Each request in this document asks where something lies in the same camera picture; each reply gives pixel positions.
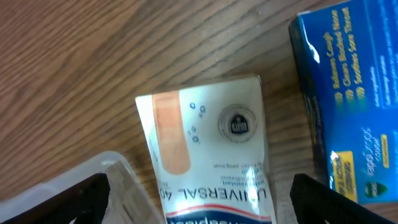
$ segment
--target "round seal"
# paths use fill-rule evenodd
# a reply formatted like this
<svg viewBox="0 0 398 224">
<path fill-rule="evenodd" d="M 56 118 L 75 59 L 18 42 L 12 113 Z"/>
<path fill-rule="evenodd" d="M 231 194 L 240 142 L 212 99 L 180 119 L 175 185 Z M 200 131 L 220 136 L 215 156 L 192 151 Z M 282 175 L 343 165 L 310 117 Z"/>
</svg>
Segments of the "round seal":
<svg viewBox="0 0 398 224">
<path fill-rule="evenodd" d="M 249 141 L 257 128 L 256 116 L 244 105 L 231 105 L 225 108 L 218 118 L 221 135 L 235 143 Z"/>
</svg>

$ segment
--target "wooden table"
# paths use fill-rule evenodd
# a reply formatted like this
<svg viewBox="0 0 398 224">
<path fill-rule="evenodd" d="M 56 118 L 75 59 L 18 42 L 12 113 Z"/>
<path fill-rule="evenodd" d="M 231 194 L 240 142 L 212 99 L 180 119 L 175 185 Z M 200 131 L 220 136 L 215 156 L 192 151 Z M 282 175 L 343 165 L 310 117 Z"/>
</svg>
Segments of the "wooden table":
<svg viewBox="0 0 398 224">
<path fill-rule="evenodd" d="M 279 223 L 295 173 L 315 175 L 287 26 L 337 0 L 0 0 L 0 199 L 108 150 L 160 208 L 134 98 L 256 73 Z M 372 205 L 398 221 L 395 205 Z"/>
</svg>

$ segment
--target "red stripe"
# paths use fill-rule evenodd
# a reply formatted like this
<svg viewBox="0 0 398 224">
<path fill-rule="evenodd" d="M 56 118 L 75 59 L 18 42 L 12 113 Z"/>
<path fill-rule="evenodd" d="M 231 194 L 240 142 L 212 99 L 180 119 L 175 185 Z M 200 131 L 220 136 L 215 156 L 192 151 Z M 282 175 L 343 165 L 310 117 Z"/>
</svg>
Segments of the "red stripe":
<svg viewBox="0 0 398 224">
<path fill-rule="evenodd" d="M 230 210 L 230 211 L 234 211 L 234 212 L 239 212 L 239 213 L 243 213 L 247 216 L 253 217 L 253 218 L 257 218 L 257 219 L 263 219 L 263 220 L 270 220 L 271 217 L 267 216 L 267 217 L 263 217 L 260 215 L 255 215 L 237 208 L 233 208 L 233 207 L 228 207 L 225 205 L 218 205 L 218 204 L 206 204 L 206 205 L 197 205 L 197 206 L 192 206 L 192 207 L 188 207 L 188 208 L 184 208 L 182 210 L 176 211 L 176 212 L 170 212 L 170 213 L 166 213 L 166 216 L 174 216 L 174 215 L 178 215 L 179 213 L 183 213 L 183 212 L 187 212 L 190 210 L 197 210 L 197 209 L 201 209 L 201 208 L 222 208 L 225 210 Z"/>
</svg>

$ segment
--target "blue box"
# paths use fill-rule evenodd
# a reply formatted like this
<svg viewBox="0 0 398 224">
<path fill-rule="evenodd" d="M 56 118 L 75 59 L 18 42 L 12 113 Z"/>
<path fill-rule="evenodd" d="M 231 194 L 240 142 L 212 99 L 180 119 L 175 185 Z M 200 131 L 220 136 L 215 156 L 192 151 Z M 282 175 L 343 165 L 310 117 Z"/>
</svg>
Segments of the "blue box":
<svg viewBox="0 0 398 224">
<path fill-rule="evenodd" d="M 352 0 L 290 25 L 315 157 L 358 203 L 398 199 L 398 0 Z"/>
</svg>

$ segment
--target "green leaf logo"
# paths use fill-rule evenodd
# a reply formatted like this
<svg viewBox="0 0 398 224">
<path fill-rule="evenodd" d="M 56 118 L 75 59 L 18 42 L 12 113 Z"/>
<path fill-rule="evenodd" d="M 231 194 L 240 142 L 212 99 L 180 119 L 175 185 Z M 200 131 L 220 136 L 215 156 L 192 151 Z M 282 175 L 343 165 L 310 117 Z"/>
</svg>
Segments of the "green leaf logo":
<svg viewBox="0 0 398 224">
<path fill-rule="evenodd" d="M 365 195 L 368 198 L 374 198 L 387 192 L 388 188 L 377 182 L 368 182 L 365 185 Z"/>
</svg>

